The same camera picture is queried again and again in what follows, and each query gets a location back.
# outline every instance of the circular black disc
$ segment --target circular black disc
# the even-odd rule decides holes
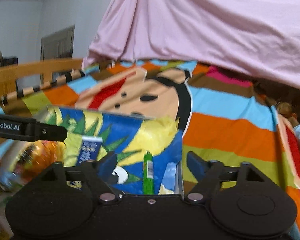
[[[292,227],[297,215],[287,194],[258,185],[219,192],[211,199],[210,210],[225,230],[247,238],[279,236]]]
[[[75,188],[66,191],[15,195],[6,207],[12,230],[47,239],[65,235],[82,225],[92,213],[92,200]]]

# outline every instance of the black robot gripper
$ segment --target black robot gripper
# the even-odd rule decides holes
[[[294,201],[250,163],[226,167],[189,152],[199,182],[183,198],[114,190],[98,175],[109,158],[54,163],[24,186],[6,206],[12,239],[292,239]],[[236,185],[221,189],[225,181]]]

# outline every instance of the metal screw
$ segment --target metal screw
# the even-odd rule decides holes
[[[112,201],[115,200],[115,195],[112,193],[103,193],[100,195],[100,199],[106,202]]]
[[[154,200],[154,199],[149,199],[149,200],[148,200],[148,203],[149,203],[149,204],[154,204],[154,203],[155,203],[155,200]]]
[[[188,199],[192,200],[192,201],[200,201],[203,199],[203,195],[200,193],[190,193],[188,196]]]

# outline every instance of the cartoon character print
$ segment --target cartoon character print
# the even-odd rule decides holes
[[[186,132],[191,115],[191,96],[186,81],[189,71],[171,68],[154,73],[140,67],[110,77],[84,91],[75,107],[150,117],[169,116]]]

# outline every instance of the plastic package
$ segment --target plastic package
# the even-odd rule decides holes
[[[36,141],[17,157],[13,174],[21,178],[23,183],[31,181],[50,164],[63,161],[66,145],[63,142]]]

